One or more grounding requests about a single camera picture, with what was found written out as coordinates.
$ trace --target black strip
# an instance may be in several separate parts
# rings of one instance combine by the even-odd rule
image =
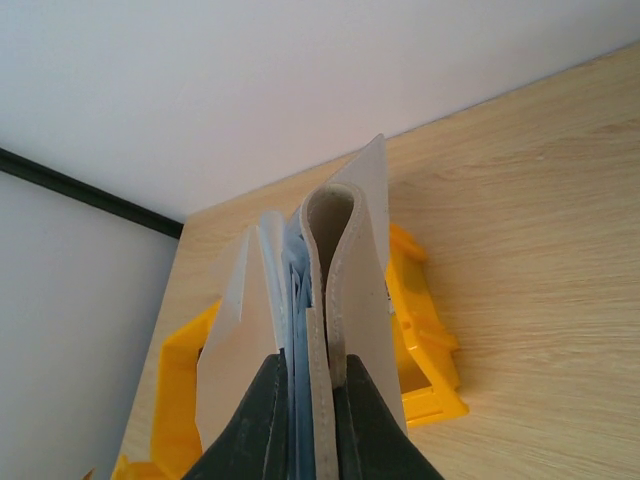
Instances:
[[[170,237],[180,238],[182,233],[184,225],[180,222],[171,220],[2,148],[0,148],[0,172],[35,183]]]

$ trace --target wall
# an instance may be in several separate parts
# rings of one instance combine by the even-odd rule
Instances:
[[[180,220],[638,38],[638,0],[4,0],[0,145]]]
[[[176,243],[0,174],[0,478],[108,478]]]

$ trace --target light wood surface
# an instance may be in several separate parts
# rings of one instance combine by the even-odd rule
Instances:
[[[411,438],[448,479],[640,478],[640,45],[387,145],[471,408]],[[216,254],[342,162],[189,218],[121,453],[149,458],[158,352],[214,300]]]

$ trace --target wooden table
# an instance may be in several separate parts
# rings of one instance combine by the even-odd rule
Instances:
[[[640,478],[640,45],[388,141],[471,414],[411,438],[451,479]],[[211,262],[345,159],[192,215],[121,453],[148,460],[158,352]]]

